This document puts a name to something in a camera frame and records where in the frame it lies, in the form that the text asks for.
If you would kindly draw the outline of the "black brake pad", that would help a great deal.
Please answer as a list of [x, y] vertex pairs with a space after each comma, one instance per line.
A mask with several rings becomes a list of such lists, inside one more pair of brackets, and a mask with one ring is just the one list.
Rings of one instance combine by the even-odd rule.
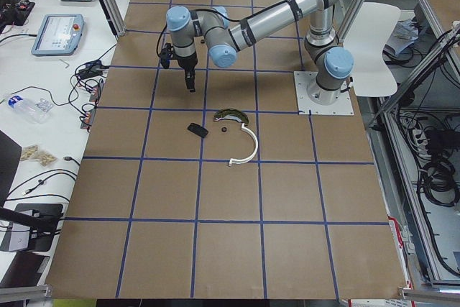
[[206, 128], [193, 122], [188, 125], [187, 130], [200, 138], [206, 138], [208, 135], [208, 130]]

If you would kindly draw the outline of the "green brake shoe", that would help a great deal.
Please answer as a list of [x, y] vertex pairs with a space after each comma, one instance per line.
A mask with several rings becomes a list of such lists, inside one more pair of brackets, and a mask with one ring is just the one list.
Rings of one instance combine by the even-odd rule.
[[243, 111], [233, 108], [219, 109], [213, 115], [213, 120], [215, 122], [222, 120], [234, 120], [242, 124], [249, 124], [249, 117]]

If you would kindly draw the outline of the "blue teach pendant near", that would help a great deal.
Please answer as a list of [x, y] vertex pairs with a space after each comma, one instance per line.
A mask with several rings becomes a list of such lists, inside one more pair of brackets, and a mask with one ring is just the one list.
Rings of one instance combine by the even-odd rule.
[[82, 14], [45, 15], [31, 49], [34, 56], [72, 55], [85, 26]]

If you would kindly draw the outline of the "plastic water bottle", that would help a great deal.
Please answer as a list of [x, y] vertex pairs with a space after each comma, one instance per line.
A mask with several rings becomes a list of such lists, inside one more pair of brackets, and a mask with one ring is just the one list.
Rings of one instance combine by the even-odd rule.
[[28, 98], [14, 95], [7, 99], [7, 103], [15, 114], [18, 114], [21, 118], [29, 122], [42, 124], [48, 119], [48, 114]]

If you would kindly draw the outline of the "white plastic chair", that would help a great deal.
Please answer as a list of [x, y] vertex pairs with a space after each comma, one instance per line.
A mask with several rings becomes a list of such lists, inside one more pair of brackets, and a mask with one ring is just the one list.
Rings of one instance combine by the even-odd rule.
[[344, 40], [354, 58], [351, 73], [356, 96], [386, 97], [397, 91], [396, 80], [382, 52], [400, 18], [396, 6], [364, 2]]

